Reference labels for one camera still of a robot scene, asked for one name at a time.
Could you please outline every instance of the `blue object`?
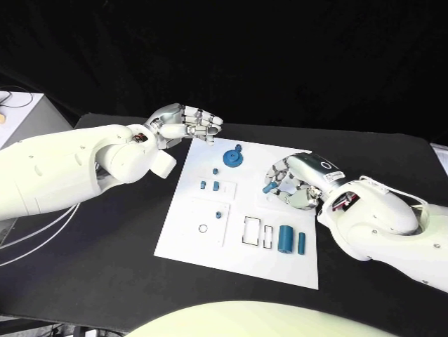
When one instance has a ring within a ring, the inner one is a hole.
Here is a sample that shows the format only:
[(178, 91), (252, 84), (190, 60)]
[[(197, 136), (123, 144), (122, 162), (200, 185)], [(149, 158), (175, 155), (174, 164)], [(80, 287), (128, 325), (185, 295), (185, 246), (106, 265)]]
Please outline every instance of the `blue object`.
[(278, 251), (285, 254), (292, 254), (294, 250), (294, 228), (281, 226), (281, 236), (278, 238)]
[(305, 233), (298, 233), (298, 253), (305, 255)]
[(234, 150), (226, 152), (223, 160), (229, 167), (237, 167), (243, 163), (242, 149), (243, 147), (239, 144)]
[(273, 188), (278, 188), (276, 181), (272, 181), (268, 186), (263, 188), (263, 193), (266, 194)]

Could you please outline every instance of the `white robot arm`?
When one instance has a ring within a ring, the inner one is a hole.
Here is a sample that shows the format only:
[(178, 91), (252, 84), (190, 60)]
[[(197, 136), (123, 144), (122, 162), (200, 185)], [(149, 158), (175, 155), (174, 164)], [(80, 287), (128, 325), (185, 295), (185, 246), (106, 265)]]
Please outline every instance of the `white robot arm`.
[(168, 177), (175, 159), (162, 150), (182, 138), (210, 145), (223, 120), (194, 107), (161, 108), (143, 125), (109, 125), (29, 138), (0, 151), (0, 221), (52, 211), (138, 181)]
[[(294, 194), (279, 190), (292, 178)], [(448, 293), (448, 208), (361, 177), (348, 181), (337, 166), (314, 153), (279, 161), (266, 175), (265, 192), (292, 207), (312, 209), (322, 199), (318, 221), (338, 246), (358, 260), (380, 260), (416, 281)], [(409, 206), (392, 193), (413, 198)]]

